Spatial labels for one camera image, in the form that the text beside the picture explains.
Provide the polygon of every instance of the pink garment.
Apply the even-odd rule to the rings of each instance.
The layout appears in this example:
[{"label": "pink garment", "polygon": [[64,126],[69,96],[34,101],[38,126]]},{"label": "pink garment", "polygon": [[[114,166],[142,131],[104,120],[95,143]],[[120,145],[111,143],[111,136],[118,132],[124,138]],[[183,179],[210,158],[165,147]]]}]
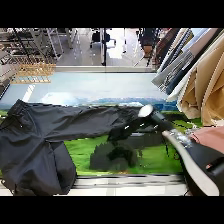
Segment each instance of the pink garment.
[{"label": "pink garment", "polygon": [[204,127],[190,135],[197,143],[224,154],[224,127]]}]

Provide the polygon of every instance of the waistband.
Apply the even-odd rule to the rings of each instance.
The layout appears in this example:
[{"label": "waistband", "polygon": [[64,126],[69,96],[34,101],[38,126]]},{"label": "waistband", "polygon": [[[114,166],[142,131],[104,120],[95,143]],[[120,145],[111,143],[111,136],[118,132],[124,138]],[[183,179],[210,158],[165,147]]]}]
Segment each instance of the waistband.
[{"label": "waistband", "polygon": [[18,115],[27,104],[22,100],[17,100],[16,103],[8,111],[8,115]]}]

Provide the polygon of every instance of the robotic arm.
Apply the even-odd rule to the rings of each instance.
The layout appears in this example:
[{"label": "robotic arm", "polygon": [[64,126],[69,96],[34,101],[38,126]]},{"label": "robotic arm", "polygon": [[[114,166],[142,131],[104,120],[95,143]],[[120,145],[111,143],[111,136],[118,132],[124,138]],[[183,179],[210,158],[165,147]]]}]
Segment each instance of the robotic arm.
[{"label": "robotic arm", "polygon": [[126,139],[133,132],[150,126],[159,130],[176,148],[181,157],[188,181],[192,181],[205,195],[224,195],[224,154],[192,142],[187,136],[176,130],[172,123],[152,105],[146,105],[139,111],[138,118],[125,127],[111,130],[108,141]]}]

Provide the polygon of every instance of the black pants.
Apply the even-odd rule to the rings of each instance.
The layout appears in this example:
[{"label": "black pants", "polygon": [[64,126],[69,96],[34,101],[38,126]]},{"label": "black pants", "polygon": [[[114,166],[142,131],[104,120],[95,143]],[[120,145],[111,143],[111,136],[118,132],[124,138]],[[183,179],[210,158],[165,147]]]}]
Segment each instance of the black pants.
[{"label": "black pants", "polygon": [[76,170],[63,141],[108,134],[135,119],[138,111],[135,107],[63,107],[18,100],[0,127],[4,185],[22,195],[67,194]]}]

